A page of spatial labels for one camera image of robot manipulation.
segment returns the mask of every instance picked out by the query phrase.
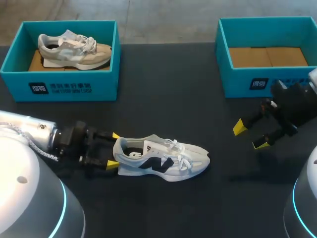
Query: table surface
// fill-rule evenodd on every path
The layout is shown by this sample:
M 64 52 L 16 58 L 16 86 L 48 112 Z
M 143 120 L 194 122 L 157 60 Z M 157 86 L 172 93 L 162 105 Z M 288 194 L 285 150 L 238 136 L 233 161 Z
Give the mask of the table surface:
M 153 133 L 202 146 L 211 166 L 200 176 L 87 180 L 65 184 L 82 204 L 87 238 L 285 238 L 283 209 L 311 151 L 316 120 L 294 137 L 254 150 L 252 140 L 274 130 L 264 119 L 235 137 L 240 116 L 261 99 L 226 99 L 213 43 L 122 45 L 118 99 L 98 103 L 15 103 L 0 80 L 0 110 L 71 125 L 76 120 L 139 138 Z M 8 47 L 0 48 L 0 65 Z

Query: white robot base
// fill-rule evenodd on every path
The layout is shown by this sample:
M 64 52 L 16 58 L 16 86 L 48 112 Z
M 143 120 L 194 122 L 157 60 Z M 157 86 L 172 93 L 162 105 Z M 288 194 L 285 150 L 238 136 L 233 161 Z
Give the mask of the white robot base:
M 0 238 L 83 238 L 80 203 L 28 142 L 7 129 L 0 151 Z
M 317 147 L 298 177 L 284 209 L 289 238 L 317 237 Z

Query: n logo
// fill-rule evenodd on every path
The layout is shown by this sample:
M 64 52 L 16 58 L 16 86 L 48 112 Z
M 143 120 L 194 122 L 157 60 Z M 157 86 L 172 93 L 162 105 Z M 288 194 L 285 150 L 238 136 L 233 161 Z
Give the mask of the n logo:
M 148 169 L 152 167 L 152 170 L 160 172 L 160 173 L 165 173 L 168 168 L 172 167 L 174 162 L 172 161 L 171 158 L 168 158 L 164 164 L 162 163 L 162 158 L 160 157 L 151 157 L 148 160 L 146 160 L 143 165 L 141 165 L 139 168 L 141 169 Z

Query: blue shoebox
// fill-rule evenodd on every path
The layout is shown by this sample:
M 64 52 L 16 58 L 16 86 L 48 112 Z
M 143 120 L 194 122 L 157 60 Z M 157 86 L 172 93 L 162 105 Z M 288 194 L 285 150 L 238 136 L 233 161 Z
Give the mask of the blue shoebox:
M 109 70 L 28 72 L 38 36 L 59 36 L 67 29 L 112 46 Z M 29 21 L 21 24 L 0 72 L 16 102 L 114 101 L 119 64 L 115 21 Z
M 311 17 L 221 18 L 215 54 L 225 96 L 270 97 L 277 81 L 308 83 L 317 67 L 317 27 Z M 229 48 L 299 47 L 308 66 L 234 68 Z

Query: white sneaker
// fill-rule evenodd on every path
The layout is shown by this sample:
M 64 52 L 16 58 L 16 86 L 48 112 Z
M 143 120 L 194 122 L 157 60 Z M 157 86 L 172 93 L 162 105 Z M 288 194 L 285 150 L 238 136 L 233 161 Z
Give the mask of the white sneaker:
M 200 174 L 209 165 L 208 151 L 151 135 L 142 139 L 117 139 L 113 156 L 120 162 L 118 174 L 158 175 L 166 181 L 181 181 Z
M 55 37 L 41 34 L 38 44 L 44 58 L 44 67 L 71 66 L 80 70 L 89 70 L 104 65 L 111 58 L 110 46 L 97 44 L 94 38 L 76 35 L 70 30 Z

